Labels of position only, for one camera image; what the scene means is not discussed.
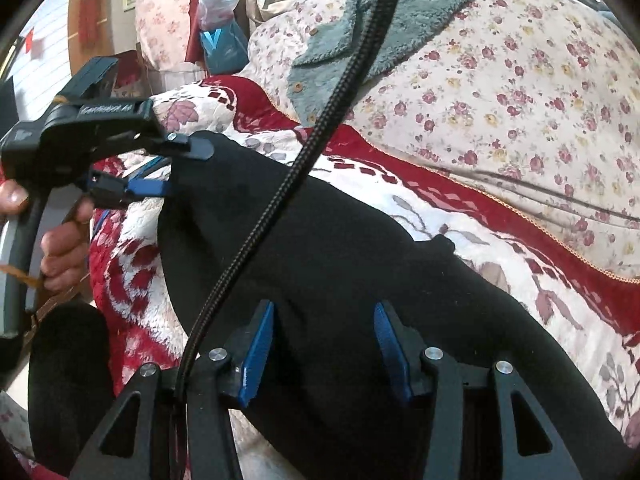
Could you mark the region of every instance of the blue wire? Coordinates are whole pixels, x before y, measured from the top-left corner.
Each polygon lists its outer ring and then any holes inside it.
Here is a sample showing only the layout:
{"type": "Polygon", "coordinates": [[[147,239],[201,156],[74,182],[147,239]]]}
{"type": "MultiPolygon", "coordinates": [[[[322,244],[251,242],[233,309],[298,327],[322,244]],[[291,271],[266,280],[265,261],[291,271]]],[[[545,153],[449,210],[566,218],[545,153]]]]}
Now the blue wire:
{"type": "MultiPolygon", "coordinates": [[[[152,158],[149,162],[146,162],[145,164],[137,168],[137,170],[135,170],[133,173],[131,173],[129,175],[129,180],[131,181],[137,178],[145,178],[147,175],[150,175],[156,172],[157,170],[160,170],[161,168],[168,166],[170,163],[171,163],[171,160],[168,157],[156,156],[155,158],[152,158]]],[[[102,224],[104,224],[104,221],[107,219],[107,216],[109,216],[109,213],[111,213],[110,209],[107,209],[102,212],[102,214],[100,215],[100,218],[98,218],[98,221],[95,223],[94,232],[92,233],[91,240],[93,240],[95,236],[98,234],[98,232],[100,232],[102,224]]]]}

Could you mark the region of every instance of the person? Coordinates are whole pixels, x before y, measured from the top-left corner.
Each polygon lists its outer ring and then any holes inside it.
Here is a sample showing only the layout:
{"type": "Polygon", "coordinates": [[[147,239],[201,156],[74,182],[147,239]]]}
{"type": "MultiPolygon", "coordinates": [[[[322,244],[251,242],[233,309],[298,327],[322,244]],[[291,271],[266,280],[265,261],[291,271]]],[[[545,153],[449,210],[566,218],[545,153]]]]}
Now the person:
{"type": "MultiPolygon", "coordinates": [[[[0,213],[15,215],[24,211],[29,197],[15,181],[0,186],[0,213]]],[[[44,257],[40,269],[45,277],[44,287],[51,292],[63,292],[77,285],[86,274],[89,244],[81,228],[88,224],[94,212],[91,199],[83,198],[76,211],[75,221],[66,222],[47,232],[41,241],[44,257]]]]}

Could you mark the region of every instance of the red tag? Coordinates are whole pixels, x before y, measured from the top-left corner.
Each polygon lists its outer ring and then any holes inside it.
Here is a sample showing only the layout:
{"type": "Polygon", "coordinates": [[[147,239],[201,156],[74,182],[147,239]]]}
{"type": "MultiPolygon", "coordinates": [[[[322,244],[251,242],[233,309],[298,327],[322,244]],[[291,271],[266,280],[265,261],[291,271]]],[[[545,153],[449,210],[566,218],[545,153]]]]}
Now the red tag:
{"type": "Polygon", "coordinates": [[[24,51],[28,54],[31,51],[31,45],[33,44],[33,29],[29,31],[27,37],[24,40],[24,51]]]}

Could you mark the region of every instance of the metal screw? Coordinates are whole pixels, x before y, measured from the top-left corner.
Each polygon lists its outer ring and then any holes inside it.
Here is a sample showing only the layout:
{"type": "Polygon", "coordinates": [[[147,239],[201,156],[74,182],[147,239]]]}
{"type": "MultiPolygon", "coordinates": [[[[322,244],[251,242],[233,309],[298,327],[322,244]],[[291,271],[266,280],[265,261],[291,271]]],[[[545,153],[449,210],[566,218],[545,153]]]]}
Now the metal screw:
{"type": "Polygon", "coordinates": [[[498,370],[501,374],[509,375],[513,372],[513,365],[508,361],[498,361],[495,364],[495,369],[498,370]]]}
{"type": "Polygon", "coordinates": [[[432,361],[438,361],[442,359],[442,356],[444,354],[442,350],[440,350],[439,348],[435,346],[430,346],[424,351],[424,355],[427,359],[431,359],[432,361]]]}
{"type": "Polygon", "coordinates": [[[158,367],[153,363],[145,363],[140,367],[140,375],[143,377],[151,377],[156,373],[158,367]]]}
{"type": "Polygon", "coordinates": [[[226,359],[226,350],[224,348],[214,348],[209,352],[209,359],[212,361],[223,361],[226,359]]]}

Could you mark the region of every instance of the plastic bag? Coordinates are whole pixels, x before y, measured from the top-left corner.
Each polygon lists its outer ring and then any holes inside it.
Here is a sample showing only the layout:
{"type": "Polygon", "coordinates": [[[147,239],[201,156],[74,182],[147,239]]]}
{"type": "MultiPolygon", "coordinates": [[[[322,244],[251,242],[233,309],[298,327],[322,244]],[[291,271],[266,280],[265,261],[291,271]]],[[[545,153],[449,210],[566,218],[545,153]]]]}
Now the plastic bag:
{"type": "Polygon", "coordinates": [[[235,74],[249,63],[247,38],[242,29],[231,20],[216,30],[201,32],[200,42],[209,74],[235,74]]]}
{"type": "Polygon", "coordinates": [[[215,30],[234,18],[234,10],[240,0],[199,0],[196,17],[200,30],[215,30]]]}

